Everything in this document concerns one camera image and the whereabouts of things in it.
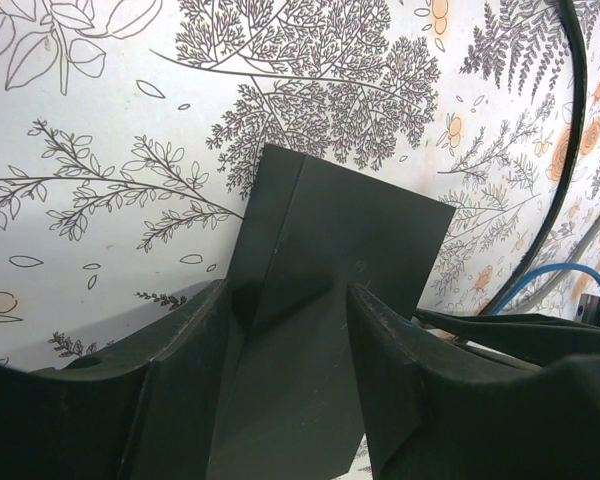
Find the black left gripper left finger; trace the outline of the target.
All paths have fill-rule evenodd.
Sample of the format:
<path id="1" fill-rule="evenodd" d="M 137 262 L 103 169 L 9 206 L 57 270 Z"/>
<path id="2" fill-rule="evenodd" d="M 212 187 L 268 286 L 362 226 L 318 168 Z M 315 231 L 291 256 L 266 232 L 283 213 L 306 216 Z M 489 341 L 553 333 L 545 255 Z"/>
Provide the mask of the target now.
<path id="1" fill-rule="evenodd" d="M 0 479 L 202 479 L 228 340 L 226 284 L 61 370 L 0 365 Z"/>

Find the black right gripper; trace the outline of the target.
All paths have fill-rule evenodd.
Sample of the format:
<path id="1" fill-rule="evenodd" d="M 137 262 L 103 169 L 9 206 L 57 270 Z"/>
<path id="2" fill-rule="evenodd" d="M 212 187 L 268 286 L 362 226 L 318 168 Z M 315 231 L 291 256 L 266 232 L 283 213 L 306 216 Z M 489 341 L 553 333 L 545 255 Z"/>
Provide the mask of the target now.
<path id="1" fill-rule="evenodd" d="M 576 322 L 537 314 L 455 317 L 424 310 L 417 311 L 416 317 L 541 367 L 573 361 L 600 369 L 600 297 L 596 295 L 581 295 Z"/>

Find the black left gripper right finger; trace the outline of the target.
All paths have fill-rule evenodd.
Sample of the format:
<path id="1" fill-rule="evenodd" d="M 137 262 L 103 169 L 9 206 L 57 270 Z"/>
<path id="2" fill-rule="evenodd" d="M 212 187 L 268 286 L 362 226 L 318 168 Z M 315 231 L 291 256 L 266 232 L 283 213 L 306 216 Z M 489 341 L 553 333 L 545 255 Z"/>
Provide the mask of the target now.
<path id="1" fill-rule="evenodd" d="M 600 479 L 600 369 L 469 351 L 360 285 L 349 340 L 377 479 Z"/>

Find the black network switch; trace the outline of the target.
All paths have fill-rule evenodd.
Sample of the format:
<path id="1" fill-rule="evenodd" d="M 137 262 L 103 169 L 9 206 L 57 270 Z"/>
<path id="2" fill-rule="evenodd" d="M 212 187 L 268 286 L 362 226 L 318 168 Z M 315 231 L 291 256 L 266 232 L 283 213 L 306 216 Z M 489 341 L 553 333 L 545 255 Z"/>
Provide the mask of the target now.
<path id="1" fill-rule="evenodd" d="M 412 312 L 452 207 L 334 163 L 268 145 L 227 273 L 243 339 L 208 475 L 331 479 L 364 427 L 346 324 L 361 284 Z"/>

